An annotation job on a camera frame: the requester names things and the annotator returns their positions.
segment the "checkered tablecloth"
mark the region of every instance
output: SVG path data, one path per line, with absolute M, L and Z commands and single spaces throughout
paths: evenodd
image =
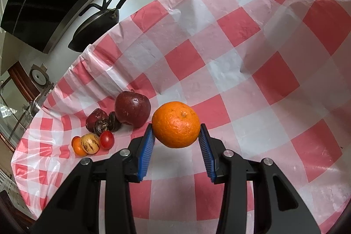
M 86 117 L 134 89 L 151 116 L 182 101 L 228 149 L 272 158 L 325 233 L 351 196 L 350 14 L 351 0 L 151 2 L 85 49 L 33 119 L 12 159 L 26 204 L 40 215 L 80 160 L 70 144 L 87 133 Z M 123 126 L 92 159 L 145 127 Z M 138 234 L 215 233 L 223 185 L 207 177 L 198 142 L 156 142 L 147 176 L 130 188 Z

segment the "frying pan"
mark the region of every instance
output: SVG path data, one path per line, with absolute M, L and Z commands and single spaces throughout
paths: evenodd
M 119 9 L 121 9 L 126 0 L 120 0 L 116 8 L 109 9 L 108 5 L 111 1 L 104 0 L 102 6 L 91 3 L 82 10 L 79 16 L 86 13 L 91 7 L 99 9 L 97 13 L 90 16 L 78 27 L 71 42 L 68 44 L 68 48 L 76 52 L 83 52 L 89 44 L 94 43 L 101 35 L 119 22 Z

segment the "table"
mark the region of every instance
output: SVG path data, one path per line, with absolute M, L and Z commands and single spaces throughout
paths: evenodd
M 351 195 L 351 0 L 155 0 L 113 27 L 73 63 L 12 159 L 39 216 L 80 158 L 73 136 L 110 112 L 122 90 L 192 106 L 210 135 L 245 159 L 272 158 L 325 233 Z M 110 157 L 145 130 L 124 126 Z M 248 228 L 253 227 L 248 183 Z M 138 233 L 215 233 L 222 185 L 205 173 L 198 142 L 156 142 L 131 184 Z

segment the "black pan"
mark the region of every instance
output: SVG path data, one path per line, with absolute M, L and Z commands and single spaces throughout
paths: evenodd
M 71 42 L 68 44 L 68 48 L 76 52 L 83 52 L 89 44 L 94 43 L 101 35 L 119 22 L 119 9 L 121 9 L 126 0 L 120 0 L 116 8 L 109 9 L 108 5 L 111 1 L 104 0 L 102 6 L 91 3 L 82 10 L 79 16 L 82 16 L 91 7 L 95 7 L 100 11 L 90 16 L 78 27 Z

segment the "screw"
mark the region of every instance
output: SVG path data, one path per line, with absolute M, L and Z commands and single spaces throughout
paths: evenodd
M 128 150 L 128 149 L 122 149 L 119 151 L 119 154 L 122 156 L 122 157 L 127 157 L 129 156 L 131 152 Z
M 230 158 L 230 157 L 234 156 L 234 152 L 232 150 L 225 150 L 223 152 L 223 155 Z
M 90 163 L 90 159 L 89 158 L 83 158 L 80 160 L 80 163 L 85 166 L 88 165 Z
M 271 158 L 264 158 L 263 162 L 268 166 L 273 165 L 273 160 Z

